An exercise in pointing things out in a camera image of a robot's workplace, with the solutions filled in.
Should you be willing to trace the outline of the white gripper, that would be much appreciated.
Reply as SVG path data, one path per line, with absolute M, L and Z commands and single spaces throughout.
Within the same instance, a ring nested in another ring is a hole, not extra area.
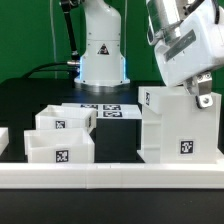
M 205 71 L 224 66 L 224 9 L 219 10 L 220 22 L 215 24 L 212 0 L 205 0 L 180 24 L 181 37 L 173 46 L 160 40 L 154 48 L 165 85 L 176 86 L 187 79 L 185 89 L 199 109 L 213 105 L 212 75 Z

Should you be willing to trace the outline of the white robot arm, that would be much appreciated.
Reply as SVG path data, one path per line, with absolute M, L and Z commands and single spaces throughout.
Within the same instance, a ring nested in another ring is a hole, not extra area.
M 164 84 L 183 85 L 200 108 L 213 104 L 211 72 L 224 67 L 224 7 L 217 0 L 145 0 L 148 43 Z M 126 60 L 120 52 L 121 16 L 104 0 L 61 0 L 64 14 L 82 6 L 86 50 L 71 47 L 74 82 L 95 91 L 127 85 Z

